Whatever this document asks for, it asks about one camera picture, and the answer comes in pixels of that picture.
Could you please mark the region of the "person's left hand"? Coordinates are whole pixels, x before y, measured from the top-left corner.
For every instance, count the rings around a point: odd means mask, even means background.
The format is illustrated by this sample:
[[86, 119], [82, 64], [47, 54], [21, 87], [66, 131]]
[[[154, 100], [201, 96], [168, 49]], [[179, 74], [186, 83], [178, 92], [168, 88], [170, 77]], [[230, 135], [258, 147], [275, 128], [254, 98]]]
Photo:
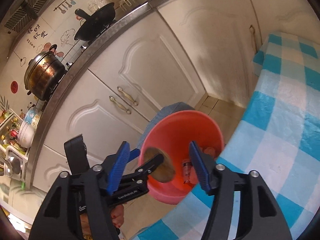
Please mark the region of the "person's left hand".
[[[124, 235], [122, 234], [120, 227], [124, 224], [124, 206], [117, 205], [114, 207], [110, 212], [112, 223], [116, 228], [118, 233], [119, 239], [125, 239]], [[81, 227], [84, 239], [92, 239], [91, 230], [89, 227], [89, 221], [86, 213], [80, 215], [81, 219]]]

